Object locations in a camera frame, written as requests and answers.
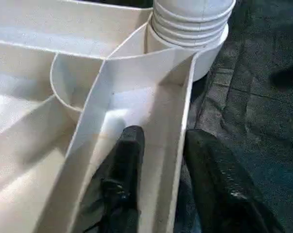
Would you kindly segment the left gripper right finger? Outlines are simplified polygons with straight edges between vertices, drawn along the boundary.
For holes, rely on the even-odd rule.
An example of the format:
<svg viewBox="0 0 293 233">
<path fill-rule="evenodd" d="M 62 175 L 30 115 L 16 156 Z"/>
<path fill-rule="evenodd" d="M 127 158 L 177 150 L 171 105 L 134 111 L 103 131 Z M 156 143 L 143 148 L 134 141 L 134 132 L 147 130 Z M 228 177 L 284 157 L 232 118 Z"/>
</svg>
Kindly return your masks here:
<svg viewBox="0 0 293 233">
<path fill-rule="evenodd" d="M 212 134 L 190 129 L 185 162 L 204 233 L 283 233 L 260 190 L 232 151 Z"/>
</svg>

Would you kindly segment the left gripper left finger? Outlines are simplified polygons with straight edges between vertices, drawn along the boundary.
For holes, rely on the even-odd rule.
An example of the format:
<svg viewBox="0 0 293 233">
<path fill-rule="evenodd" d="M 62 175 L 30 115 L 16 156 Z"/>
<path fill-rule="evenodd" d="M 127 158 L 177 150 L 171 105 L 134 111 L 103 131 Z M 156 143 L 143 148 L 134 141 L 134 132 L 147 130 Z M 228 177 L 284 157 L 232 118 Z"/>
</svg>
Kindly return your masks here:
<svg viewBox="0 0 293 233">
<path fill-rule="evenodd" d="M 138 185 L 144 156 L 144 131 L 133 125 L 123 129 L 109 155 L 112 163 L 100 182 L 103 216 L 88 226 L 93 233 L 138 231 Z"/>
</svg>

